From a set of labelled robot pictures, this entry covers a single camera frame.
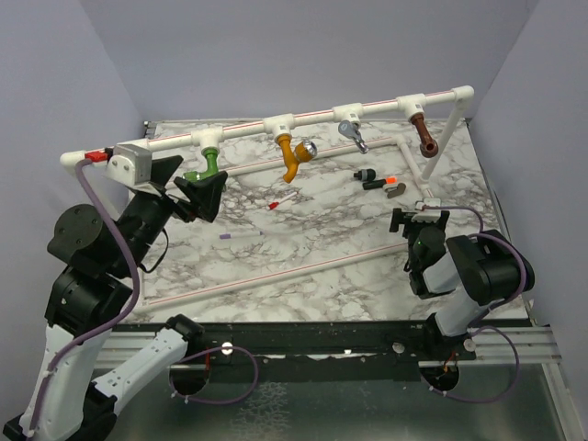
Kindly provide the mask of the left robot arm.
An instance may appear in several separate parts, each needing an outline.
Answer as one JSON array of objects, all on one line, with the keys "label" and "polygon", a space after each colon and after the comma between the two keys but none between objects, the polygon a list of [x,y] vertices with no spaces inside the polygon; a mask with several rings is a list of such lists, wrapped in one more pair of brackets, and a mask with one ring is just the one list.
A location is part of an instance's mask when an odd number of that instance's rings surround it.
[{"label": "left robot arm", "polygon": [[152,193],[136,192],[117,220],[97,196],[66,210],[48,250],[65,268],[54,281],[46,346],[28,408],[3,429],[11,440],[103,440],[129,401],[178,361],[197,360],[204,329],[184,315],[168,319],[143,349],[95,378],[113,327],[134,309],[143,258],[171,218],[214,221],[227,174],[191,182],[176,175],[180,156],[148,168]]}]

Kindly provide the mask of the brown water faucet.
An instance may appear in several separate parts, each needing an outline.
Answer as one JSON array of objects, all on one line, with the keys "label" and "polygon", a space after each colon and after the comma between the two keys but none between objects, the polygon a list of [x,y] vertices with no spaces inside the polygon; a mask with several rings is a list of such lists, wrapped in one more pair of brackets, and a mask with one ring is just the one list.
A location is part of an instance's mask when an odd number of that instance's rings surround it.
[{"label": "brown water faucet", "polygon": [[426,127],[424,113],[415,113],[410,117],[410,122],[413,124],[419,136],[421,155],[427,159],[437,156],[438,144]]}]

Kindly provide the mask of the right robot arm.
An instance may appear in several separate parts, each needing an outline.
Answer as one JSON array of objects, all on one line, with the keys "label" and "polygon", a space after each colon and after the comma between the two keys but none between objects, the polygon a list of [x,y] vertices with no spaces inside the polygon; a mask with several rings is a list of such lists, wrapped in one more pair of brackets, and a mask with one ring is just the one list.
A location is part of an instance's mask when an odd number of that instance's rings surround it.
[{"label": "right robot arm", "polygon": [[407,240],[408,274],[413,294],[429,300],[453,298],[426,320],[424,352],[442,359],[468,338],[468,329],[491,311],[515,300],[535,286],[528,260],[496,230],[448,237],[449,210],[426,217],[400,208],[393,210],[390,231]]}]

